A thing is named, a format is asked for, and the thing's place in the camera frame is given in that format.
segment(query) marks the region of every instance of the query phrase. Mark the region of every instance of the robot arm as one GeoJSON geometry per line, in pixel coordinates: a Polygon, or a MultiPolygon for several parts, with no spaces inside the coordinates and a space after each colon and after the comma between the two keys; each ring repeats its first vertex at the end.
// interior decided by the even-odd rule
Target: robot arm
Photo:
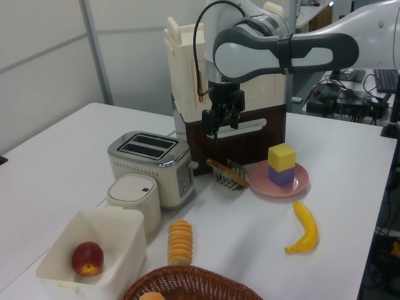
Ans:
{"type": "Polygon", "coordinates": [[[293,35],[278,15],[248,0],[232,2],[240,2],[249,18],[225,4],[214,5],[204,18],[212,108],[203,112],[203,131],[215,138],[227,116],[244,110],[239,84],[256,76],[350,67],[400,69],[400,0],[364,6],[323,29],[293,35]]]}

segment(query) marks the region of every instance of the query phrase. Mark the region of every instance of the apple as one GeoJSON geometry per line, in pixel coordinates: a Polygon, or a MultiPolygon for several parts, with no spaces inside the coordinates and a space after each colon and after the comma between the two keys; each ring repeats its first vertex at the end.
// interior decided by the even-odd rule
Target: apple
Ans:
{"type": "Polygon", "coordinates": [[[83,276],[99,274],[104,262],[104,253],[95,242],[83,242],[72,255],[72,268],[83,276]]]}

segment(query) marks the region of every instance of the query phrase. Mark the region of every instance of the toy bread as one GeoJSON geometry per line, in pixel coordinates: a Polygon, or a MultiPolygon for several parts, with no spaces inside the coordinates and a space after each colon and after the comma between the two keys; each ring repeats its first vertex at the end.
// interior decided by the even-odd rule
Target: toy bread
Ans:
{"type": "Polygon", "coordinates": [[[159,292],[145,292],[139,300],[165,300],[165,298],[159,292]]]}
{"type": "Polygon", "coordinates": [[[192,226],[185,220],[174,221],[168,234],[168,264],[191,264],[193,253],[192,226]]]}

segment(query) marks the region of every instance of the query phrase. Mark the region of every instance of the toy banana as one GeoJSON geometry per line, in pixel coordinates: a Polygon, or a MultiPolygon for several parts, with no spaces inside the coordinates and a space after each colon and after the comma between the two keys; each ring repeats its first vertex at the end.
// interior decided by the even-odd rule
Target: toy banana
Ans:
{"type": "Polygon", "coordinates": [[[286,247],[286,253],[306,252],[311,250],[318,242],[317,223],[308,208],[300,202],[293,202],[294,212],[302,222],[306,232],[294,245],[286,247]]]}

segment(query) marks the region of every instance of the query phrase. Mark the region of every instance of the brown basket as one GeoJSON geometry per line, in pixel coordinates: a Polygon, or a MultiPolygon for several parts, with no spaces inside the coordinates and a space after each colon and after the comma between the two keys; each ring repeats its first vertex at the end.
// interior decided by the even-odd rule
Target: brown basket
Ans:
{"type": "Polygon", "coordinates": [[[247,286],[195,266],[155,269],[132,284],[122,300],[138,300],[151,291],[166,300],[262,300],[247,286]]]}

